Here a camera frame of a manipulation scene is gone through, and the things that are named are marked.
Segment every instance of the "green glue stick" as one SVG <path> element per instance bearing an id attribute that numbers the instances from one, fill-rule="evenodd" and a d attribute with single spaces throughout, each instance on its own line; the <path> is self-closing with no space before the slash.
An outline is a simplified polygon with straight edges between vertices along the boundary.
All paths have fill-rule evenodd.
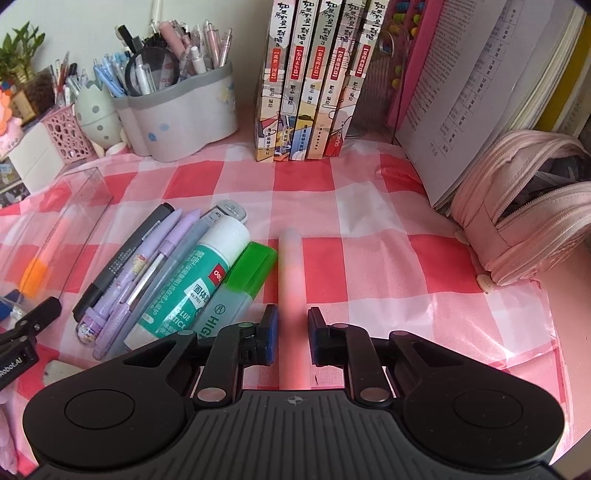
<path id="1" fill-rule="evenodd" d="M 142 314 L 125 338 L 126 346 L 135 350 L 191 328 L 250 239 L 246 227 L 233 217 L 214 223 Z"/>
<path id="2" fill-rule="evenodd" d="M 199 338 L 216 336 L 225 326 L 239 322 L 276 262 L 276 250 L 250 242 L 197 317 L 192 330 Z"/>

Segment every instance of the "printed label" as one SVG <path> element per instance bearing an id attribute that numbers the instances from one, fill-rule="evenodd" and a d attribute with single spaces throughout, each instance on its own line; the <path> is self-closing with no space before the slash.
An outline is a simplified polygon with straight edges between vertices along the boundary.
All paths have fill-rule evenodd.
<path id="1" fill-rule="evenodd" d="M 361 54 L 359 55 L 359 63 L 357 64 L 357 68 L 355 69 L 355 76 L 362 77 L 363 71 L 365 70 L 365 64 L 368 61 L 369 51 L 371 47 L 369 45 L 363 45 L 361 49 Z"/>
<path id="2" fill-rule="evenodd" d="M 9 365 L 7 365 L 4 368 L 0 369 L 0 378 L 2 378 L 6 374 L 9 374 L 12 370 L 14 370 L 16 367 L 18 367 L 21 363 L 22 363 L 22 358 L 19 357 L 19 356 L 16 357 L 14 359 L 14 362 L 10 362 Z"/>
<path id="3" fill-rule="evenodd" d="M 304 56 L 304 47 L 297 45 L 294 52 L 294 67 L 291 69 L 291 79 L 299 80 L 301 71 L 301 61 Z"/>
<path id="4" fill-rule="evenodd" d="M 318 46 L 316 49 L 316 55 L 314 55 L 314 66 L 312 68 L 312 78 L 314 80 L 318 80 L 320 77 L 320 70 L 322 69 L 322 60 L 324 59 L 324 52 L 326 52 L 326 48 L 323 46 Z"/>
<path id="5" fill-rule="evenodd" d="M 190 329 L 228 270 L 218 254 L 198 245 L 178 266 L 138 324 L 159 338 Z"/>
<path id="6" fill-rule="evenodd" d="M 221 309 L 223 309 L 224 312 L 226 311 L 226 307 L 224 305 L 217 305 L 215 311 L 217 312 Z M 211 336 L 212 333 L 217 333 L 219 329 L 217 329 L 216 326 L 219 323 L 219 321 L 219 317 L 210 315 L 207 321 L 205 322 L 205 325 L 203 325 L 201 329 L 197 332 L 199 338 L 207 338 Z"/>
<path id="7" fill-rule="evenodd" d="M 205 282 L 201 278 L 198 278 L 197 281 L 191 283 L 184 292 L 197 310 L 202 309 L 205 306 L 211 295 L 207 285 L 205 285 Z"/>
<path id="8" fill-rule="evenodd" d="M 269 81 L 276 82 L 279 77 L 279 60 L 281 58 L 281 49 L 273 48 L 271 53 L 271 73 L 269 74 Z"/>
<path id="9" fill-rule="evenodd" d="M 150 230 L 148 230 L 145 235 L 142 237 L 142 242 L 144 240 L 146 240 L 148 238 L 148 235 L 151 234 L 154 230 L 156 230 L 156 227 L 158 225 L 160 225 L 160 223 L 162 223 L 160 220 L 157 220 L 155 224 L 152 225 L 152 227 L 150 228 Z"/>
<path id="10" fill-rule="evenodd" d="M 345 58 L 345 49 L 343 47 L 337 48 L 336 49 L 336 56 L 335 56 L 335 66 L 333 67 L 333 71 L 330 74 L 330 80 L 338 80 L 339 79 L 340 66 L 343 63 L 344 58 Z"/>
<path id="11" fill-rule="evenodd" d="M 215 268 L 212 270 L 212 272 L 209 274 L 208 278 L 217 287 L 225 276 L 226 271 L 220 264 L 217 264 Z"/>
<path id="12" fill-rule="evenodd" d="M 205 218 L 207 218 L 208 220 L 211 221 L 212 224 L 214 224 L 215 222 L 217 222 L 220 218 L 222 218 L 224 215 L 226 215 L 223 211 L 221 211 L 219 208 L 214 207 L 212 208 L 209 212 L 207 212 L 205 214 Z"/>

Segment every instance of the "red white checkered tablecloth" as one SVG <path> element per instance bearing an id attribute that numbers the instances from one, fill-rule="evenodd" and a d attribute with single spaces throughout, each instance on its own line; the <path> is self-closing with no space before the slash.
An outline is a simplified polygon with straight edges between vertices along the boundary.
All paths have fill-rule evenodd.
<path id="1" fill-rule="evenodd" d="M 499 288 L 486 295 L 476 283 L 482 273 L 474 252 L 454 237 L 459 229 L 430 206 L 421 182 L 399 147 L 350 141 L 340 157 L 315 162 L 254 163 L 250 144 L 216 144 L 182 161 L 163 164 L 123 155 L 97 160 L 114 199 L 95 229 L 62 300 L 64 314 L 38 337 L 41 361 L 14 385 L 7 404 L 19 469 L 34 468 L 22 433 L 27 401 L 41 388 L 46 363 L 60 359 L 81 367 L 95 362 L 74 337 L 69 316 L 79 293 L 156 205 L 203 211 L 222 199 L 248 212 L 252 239 L 277 247 L 282 229 L 304 237 L 307 301 L 328 323 L 363 326 L 387 337 L 409 330 L 472 358 L 532 381 L 555 396 L 572 422 L 569 386 L 545 291 L 536 281 Z M 26 222 L 19 217 L 45 201 L 46 225 L 62 200 L 51 190 L 0 211 L 0 261 L 32 258 L 42 235 L 14 246 Z M 3 291 L 20 277 L 8 273 Z M 249 313 L 277 302 L 274 271 Z M 336 368 L 311 368 L 318 387 L 342 384 Z M 277 370 L 250 368 L 247 387 L 277 387 Z M 559 451 L 572 443 L 567 427 Z"/>

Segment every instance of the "black marker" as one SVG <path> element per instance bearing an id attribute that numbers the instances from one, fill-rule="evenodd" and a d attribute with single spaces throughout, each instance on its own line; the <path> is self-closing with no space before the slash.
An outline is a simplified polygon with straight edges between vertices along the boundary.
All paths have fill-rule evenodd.
<path id="1" fill-rule="evenodd" d="M 88 285 L 88 288 L 82 294 L 78 303 L 74 306 L 72 313 L 74 314 L 75 321 L 81 321 L 86 309 L 95 306 L 96 302 L 102 297 L 103 293 L 106 292 L 111 282 L 113 282 L 121 268 L 123 268 L 123 265 L 125 265 L 125 262 L 127 262 L 141 242 L 144 241 L 144 239 L 160 224 L 162 220 L 173 212 L 174 208 L 168 203 L 158 205 L 137 230 L 131 234 L 117 251 L 115 256 L 111 258 L 109 263 L 107 263 L 103 270 L 100 271 L 95 280 Z"/>

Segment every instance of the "green cap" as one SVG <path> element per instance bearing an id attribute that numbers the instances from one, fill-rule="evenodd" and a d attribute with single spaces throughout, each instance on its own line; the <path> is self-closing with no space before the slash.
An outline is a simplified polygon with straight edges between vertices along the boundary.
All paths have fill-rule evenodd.
<path id="1" fill-rule="evenodd" d="M 248 293 L 254 299 L 276 261 L 274 248 L 250 242 L 222 283 L 233 291 Z"/>

